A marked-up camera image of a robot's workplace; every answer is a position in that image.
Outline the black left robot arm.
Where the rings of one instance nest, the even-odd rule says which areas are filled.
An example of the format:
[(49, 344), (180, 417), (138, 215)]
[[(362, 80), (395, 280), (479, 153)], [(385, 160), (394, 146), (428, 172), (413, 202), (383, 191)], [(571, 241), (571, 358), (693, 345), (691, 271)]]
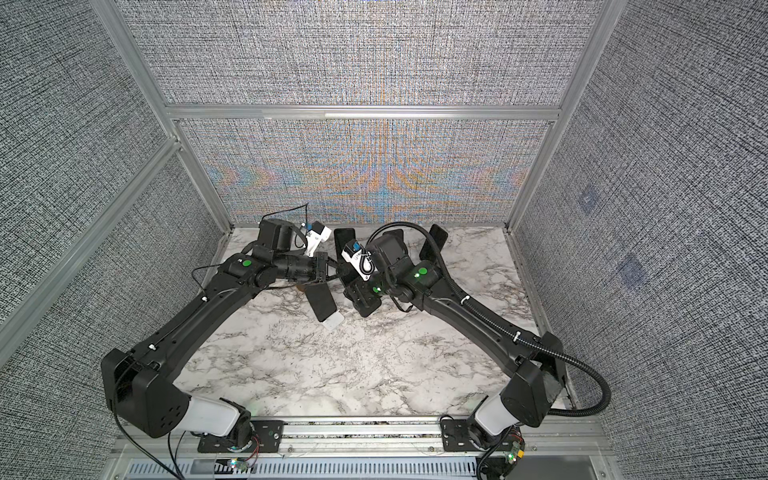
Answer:
[(236, 311), (278, 280), (325, 284), (329, 259), (317, 250), (332, 231), (316, 221), (261, 222), (257, 238), (223, 260), (203, 291), (163, 327), (101, 362), (109, 410), (151, 438), (172, 431), (213, 436), (234, 450), (252, 439), (249, 411), (232, 401), (189, 394), (175, 385), (190, 358)]

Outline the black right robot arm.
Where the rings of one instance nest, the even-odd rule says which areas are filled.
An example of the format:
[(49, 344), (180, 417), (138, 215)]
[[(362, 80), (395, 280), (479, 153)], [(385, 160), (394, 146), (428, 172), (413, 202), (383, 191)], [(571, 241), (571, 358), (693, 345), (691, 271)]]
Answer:
[(488, 450), (518, 427), (538, 427), (554, 412), (567, 379), (562, 343), (536, 334), (494, 313), (464, 291), (442, 257), (446, 232), (418, 227), (424, 244), (417, 260), (409, 254), (403, 222), (375, 231), (368, 241), (352, 229), (334, 234), (344, 295), (367, 317), (390, 298), (403, 312), (417, 309), (439, 318), (486, 353), (507, 376), (506, 385), (485, 398), (466, 425), (475, 446)]

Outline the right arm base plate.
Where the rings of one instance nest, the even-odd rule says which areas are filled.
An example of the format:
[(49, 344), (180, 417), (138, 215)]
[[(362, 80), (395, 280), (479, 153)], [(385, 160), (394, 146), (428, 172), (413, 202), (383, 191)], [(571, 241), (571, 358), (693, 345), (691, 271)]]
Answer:
[(445, 452), (466, 453), (481, 451), (470, 438), (465, 418), (456, 419), (451, 415), (442, 415), (438, 419), (438, 424)]

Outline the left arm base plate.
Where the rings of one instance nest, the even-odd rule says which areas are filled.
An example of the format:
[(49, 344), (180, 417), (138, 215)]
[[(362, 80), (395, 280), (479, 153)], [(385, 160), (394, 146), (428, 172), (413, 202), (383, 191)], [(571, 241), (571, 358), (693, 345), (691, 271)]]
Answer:
[(203, 435), (199, 438), (198, 453), (277, 453), (283, 437), (285, 422), (281, 420), (251, 420), (236, 425), (224, 437)]

